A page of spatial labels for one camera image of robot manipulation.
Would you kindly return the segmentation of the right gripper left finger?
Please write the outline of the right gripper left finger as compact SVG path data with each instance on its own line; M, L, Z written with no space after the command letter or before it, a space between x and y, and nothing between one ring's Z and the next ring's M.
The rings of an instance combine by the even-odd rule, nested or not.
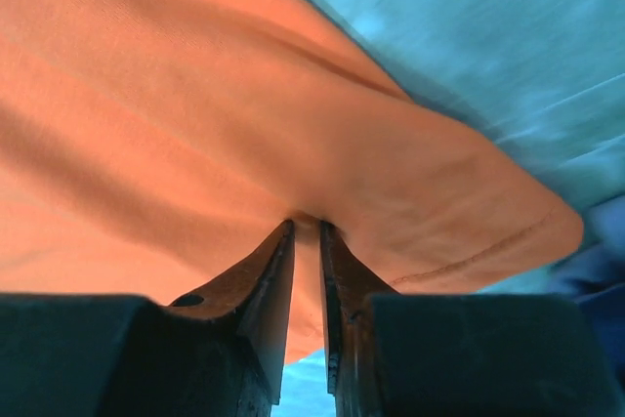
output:
M168 306L1 297L5 416L267 416L279 403L295 227Z

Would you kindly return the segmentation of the orange t shirt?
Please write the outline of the orange t shirt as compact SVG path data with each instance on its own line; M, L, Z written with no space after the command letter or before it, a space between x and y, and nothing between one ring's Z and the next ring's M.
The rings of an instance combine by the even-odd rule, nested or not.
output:
M297 226L286 358L323 345L320 221L405 293L550 264L583 223L305 0L1 0L1 287L162 303Z

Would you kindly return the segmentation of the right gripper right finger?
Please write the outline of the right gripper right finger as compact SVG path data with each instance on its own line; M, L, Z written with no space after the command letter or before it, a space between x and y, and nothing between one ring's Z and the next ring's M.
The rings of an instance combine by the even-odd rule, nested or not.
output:
M616 416L620 387L555 295L401 294L320 226L327 387L340 416Z

